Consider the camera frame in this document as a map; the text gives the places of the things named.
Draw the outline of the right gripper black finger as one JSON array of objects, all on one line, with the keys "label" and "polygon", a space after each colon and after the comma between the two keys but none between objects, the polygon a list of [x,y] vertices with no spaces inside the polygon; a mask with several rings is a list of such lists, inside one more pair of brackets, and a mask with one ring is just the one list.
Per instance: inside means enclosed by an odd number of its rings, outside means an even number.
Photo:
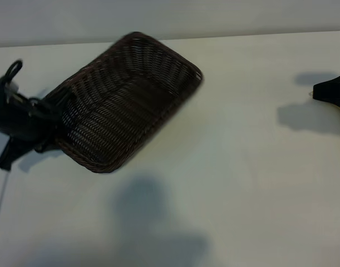
[{"label": "right gripper black finger", "polygon": [[331,103],[340,108],[340,76],[314,85],[313,99]]}]

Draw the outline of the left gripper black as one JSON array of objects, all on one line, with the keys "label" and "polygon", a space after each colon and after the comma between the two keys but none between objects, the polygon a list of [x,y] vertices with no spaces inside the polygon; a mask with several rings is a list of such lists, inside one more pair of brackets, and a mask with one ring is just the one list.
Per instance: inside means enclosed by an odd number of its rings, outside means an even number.
[{"label": "left gripper black", "polygon": [[44,98],[27,98],[17,92],[11,79],[0,79],[0,132],[9,137],[5,151],[58,149],[56,131],[74,94],[70,87],[51,93]]}]

